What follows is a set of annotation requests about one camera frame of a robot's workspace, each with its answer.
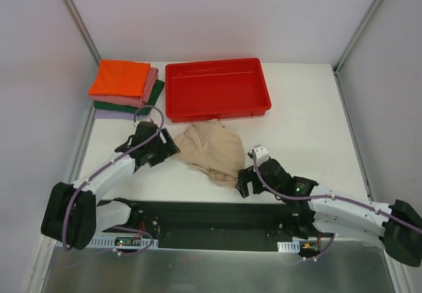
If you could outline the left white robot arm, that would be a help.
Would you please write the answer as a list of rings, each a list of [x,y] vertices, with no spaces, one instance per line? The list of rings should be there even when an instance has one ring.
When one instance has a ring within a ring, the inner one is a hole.
[[[96,233],[110,228],[143,233],[144,218],[135,202],[122,197],[101,202],[140,167],[154,167],[177,153],[179,149],[166,128],[151,121],[139,122],[135,133],[97,170],[72,183],[53,186],[41,233],[60,241],[66,249],[84,249]]]

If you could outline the red plastic tray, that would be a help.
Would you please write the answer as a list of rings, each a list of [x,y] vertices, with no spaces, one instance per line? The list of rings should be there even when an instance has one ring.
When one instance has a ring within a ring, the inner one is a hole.
[[[260,59],[166,65],[166,115],[174,123],[264,115],[271,99]]]

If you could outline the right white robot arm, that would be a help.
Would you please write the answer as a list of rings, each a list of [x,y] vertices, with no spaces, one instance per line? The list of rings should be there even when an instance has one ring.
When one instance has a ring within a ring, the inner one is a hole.
[[[293,209],[294,217],[284,225],[293,237],[346,236],[379,247],[404,265],[421,266],[421,216],[405,201],[360,201],[291,176],[273,158],[238,171],[235,187],[242,197],[248,197],[249,184],[254,194],[270,192]]]

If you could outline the beige t shirt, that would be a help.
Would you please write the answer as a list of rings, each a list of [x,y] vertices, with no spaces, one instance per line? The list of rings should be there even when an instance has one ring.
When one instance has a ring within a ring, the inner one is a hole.
[[[173,139],[179,149],[174,159],[206,174],[215,184],[234,188],[245,168],[245,150],[239,135],[217,119],[192,123]]]

